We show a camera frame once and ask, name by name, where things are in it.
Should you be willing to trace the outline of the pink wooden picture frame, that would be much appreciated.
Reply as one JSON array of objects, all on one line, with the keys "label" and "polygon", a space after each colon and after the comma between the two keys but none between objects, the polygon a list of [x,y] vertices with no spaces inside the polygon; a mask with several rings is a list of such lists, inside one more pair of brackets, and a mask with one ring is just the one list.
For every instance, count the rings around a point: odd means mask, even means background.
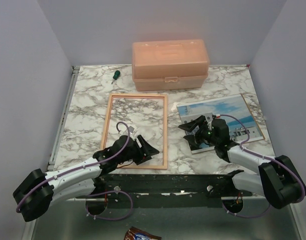
[{"label": "pink wooden picture frame", "polygon": [[162,165],[129,165],[126,169],[143,169],[143,170],[167,170],[168,169],[168,96],[166,94],[153,93],[110,93],[108,98],[107,110],[104,121],[104,128],[101,138],[100,149],[106,147],[111,111],[114,99],[154,99],[163,100],[163,162]]}]

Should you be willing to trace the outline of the building photo print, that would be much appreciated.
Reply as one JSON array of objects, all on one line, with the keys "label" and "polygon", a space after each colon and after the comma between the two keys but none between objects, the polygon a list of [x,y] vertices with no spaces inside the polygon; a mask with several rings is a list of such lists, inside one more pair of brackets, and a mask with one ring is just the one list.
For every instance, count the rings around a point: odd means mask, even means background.
[{"label": "building photo print", "polygon": [[202,115],[207,122],[210,122],[212,116],[217,114],[233,116],[236,119],[228,116],[224,116],[223,119],[228,125],[231,139],[238,143],[246,140],[247,134],[250,136],[250,142],[265,139],[242,94],[183,103],[177,105],[177,110],[183,124]]}]

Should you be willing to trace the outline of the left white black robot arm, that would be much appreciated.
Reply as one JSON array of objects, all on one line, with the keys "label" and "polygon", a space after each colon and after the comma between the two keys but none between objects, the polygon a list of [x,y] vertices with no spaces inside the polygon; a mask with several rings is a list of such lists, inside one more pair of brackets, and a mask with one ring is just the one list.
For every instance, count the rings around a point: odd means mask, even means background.
[{"label": "left white black robot arm", "polygon": [[31,222],[58,202],[83,196],[100,197],[106,190],[102,176],[124,162],[140,165],[157,154],[159,151],[141,135],[136,139],[122,135],[112,146],[71,167],[48,172],[35,169],[12,194],[17,203],[16,212],[25,222]]}]

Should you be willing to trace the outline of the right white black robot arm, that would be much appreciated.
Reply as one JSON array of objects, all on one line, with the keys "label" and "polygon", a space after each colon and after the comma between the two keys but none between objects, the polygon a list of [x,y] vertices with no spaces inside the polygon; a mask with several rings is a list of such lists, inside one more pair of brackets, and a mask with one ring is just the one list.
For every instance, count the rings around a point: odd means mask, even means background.
[{"label": "right white black robot arm", "polygon": [[210,121],[201,115],[179,125],[179,129],[188,133],[184,139],[191,146],[211,144],[220,159],[252,171],[251,174],[242,171],[226,180],[223,191],[227,195],[234,196],[246,190],[264,196],[276,209],[304,200],[306,186],[291,159],[285,155],[265,156],[244,147],[245,140],[233,141],[222,115],[214,115]]}]

